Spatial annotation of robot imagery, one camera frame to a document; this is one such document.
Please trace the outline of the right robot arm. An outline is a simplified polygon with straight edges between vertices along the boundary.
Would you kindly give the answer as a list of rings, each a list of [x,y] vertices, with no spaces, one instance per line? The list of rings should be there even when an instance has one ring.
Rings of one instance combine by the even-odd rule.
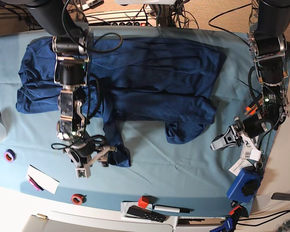
[[[83,13],[73,0],[32,0],[25,4],[36,21],[53,36],[52,48],[56,55],[54,83],[62,86],[58,97],[60,119],[57,137],[64,141],[60,145],[75,164],[77,178],[89,178],[90,168],[95,162],[108,166],[109,152],[116,147],[108,145],[103,135],[89,136],[86,131],[89,113],[82,113],[82,106],[90,103],[89,53],[91,36],[86,17],[73,21],[67,10],[72,4]]]

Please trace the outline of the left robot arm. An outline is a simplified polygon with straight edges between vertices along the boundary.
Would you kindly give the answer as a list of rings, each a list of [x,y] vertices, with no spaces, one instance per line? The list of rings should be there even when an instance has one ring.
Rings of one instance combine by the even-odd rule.
[[[245,144],[251,148],[249,158],[259,161],[265,136],[277,130],[289,116],[285,79],[289,76],[287,57],[290,55],[290,43],[284,35],[289,24],[290,0],[251,2],[246,44],[254,65],[247,80],[252,105],[257,110],[243,121],[236,117],[225,134],[211,142],[212,150]]]

